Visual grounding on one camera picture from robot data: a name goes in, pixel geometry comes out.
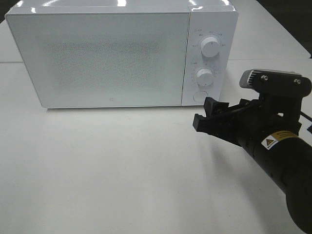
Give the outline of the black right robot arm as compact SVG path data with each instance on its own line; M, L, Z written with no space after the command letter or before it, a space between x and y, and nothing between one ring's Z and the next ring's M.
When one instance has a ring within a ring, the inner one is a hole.
M195 115L197 132L242 147L284 192L289 214L312 231L312 147L298 135L302 98L260 95L237 105L207 97L205 115Z

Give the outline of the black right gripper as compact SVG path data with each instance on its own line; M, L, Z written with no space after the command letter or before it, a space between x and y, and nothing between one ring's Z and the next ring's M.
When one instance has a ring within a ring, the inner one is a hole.
M278 131L298 134L302 98L260 95L258 99L241 99L237 105L206 97L206 117L195 114L197 132L213 135L232 144L249 148Z

